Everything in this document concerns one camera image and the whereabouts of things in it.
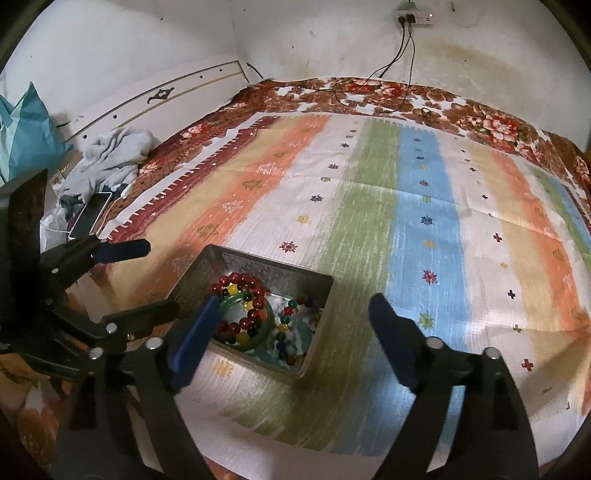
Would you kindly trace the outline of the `smartphone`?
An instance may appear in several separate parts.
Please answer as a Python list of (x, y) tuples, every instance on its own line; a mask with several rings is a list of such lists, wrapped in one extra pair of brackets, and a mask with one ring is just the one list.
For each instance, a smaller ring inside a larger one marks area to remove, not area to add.
[(95, 193), (88, 200), (88, 203), (82, 208), (80, 214), (76, 218), (73, 227), (68, 233), (68, 239), (76, 240), (91, 234), (100, 215), (111, 201), (111, 198), (111, 192)]

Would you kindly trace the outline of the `white wall socket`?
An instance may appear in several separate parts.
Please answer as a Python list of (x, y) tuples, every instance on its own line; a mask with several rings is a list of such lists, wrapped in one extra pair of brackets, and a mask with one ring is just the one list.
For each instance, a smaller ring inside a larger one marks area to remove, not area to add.
[(403, 27), (431, 27), (435, 25), (437, 20), (436, 15), (427, 10), (399, 10), (394, 13), (394, 18)]

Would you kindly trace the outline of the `teal pillow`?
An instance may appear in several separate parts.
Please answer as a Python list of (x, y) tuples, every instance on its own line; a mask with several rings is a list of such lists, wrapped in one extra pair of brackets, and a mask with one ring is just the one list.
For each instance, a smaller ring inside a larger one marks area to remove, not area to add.
[(73, 146), (63, 140), (32, 82), (12, 105), (1, 97), (1, 184), (25, 173), (55, 174)]

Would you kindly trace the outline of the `grey metal jewelry box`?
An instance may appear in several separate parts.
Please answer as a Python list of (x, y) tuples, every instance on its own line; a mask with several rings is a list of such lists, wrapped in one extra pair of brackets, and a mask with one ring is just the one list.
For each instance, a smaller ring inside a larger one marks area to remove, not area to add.
[(208, 245), (170, 292), (180, 318), (205, 306), (216, 319), (207, 349), (283, 383), (304, 378), (331, 318), (329, 275)]

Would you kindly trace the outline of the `white headboard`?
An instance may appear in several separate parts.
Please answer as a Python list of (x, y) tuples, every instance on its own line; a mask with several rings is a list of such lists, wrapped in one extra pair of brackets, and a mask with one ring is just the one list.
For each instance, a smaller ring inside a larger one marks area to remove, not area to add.
[(79, 151), (98, 135), (119, 127), (145, 129), (163, 141), (228, 103), (249, 83), (249, 73), (238, 58), (201, 61), (126, 87), (59, 130)]

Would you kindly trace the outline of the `grey crumpled cloth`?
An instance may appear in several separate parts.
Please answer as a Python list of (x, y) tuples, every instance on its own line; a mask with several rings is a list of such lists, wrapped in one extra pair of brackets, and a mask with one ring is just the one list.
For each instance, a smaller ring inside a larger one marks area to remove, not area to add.
[(86, 204), (96, 192), (113, 192), (122, 184), (131, 184), (154, 142), (149, 131), (133, 127), (99, 135), (61, 183), (59, 200)]

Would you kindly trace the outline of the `green jade bangle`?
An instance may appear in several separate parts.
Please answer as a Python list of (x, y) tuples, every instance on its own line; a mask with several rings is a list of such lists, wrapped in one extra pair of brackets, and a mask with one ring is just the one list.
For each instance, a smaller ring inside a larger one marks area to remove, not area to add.
[(219, 314), (221, 320), (214, 331), (214, 340), (239, 352), (259, 347), (276, 325), (270, 302), (263, 296), (244, 292), (222, 300)]

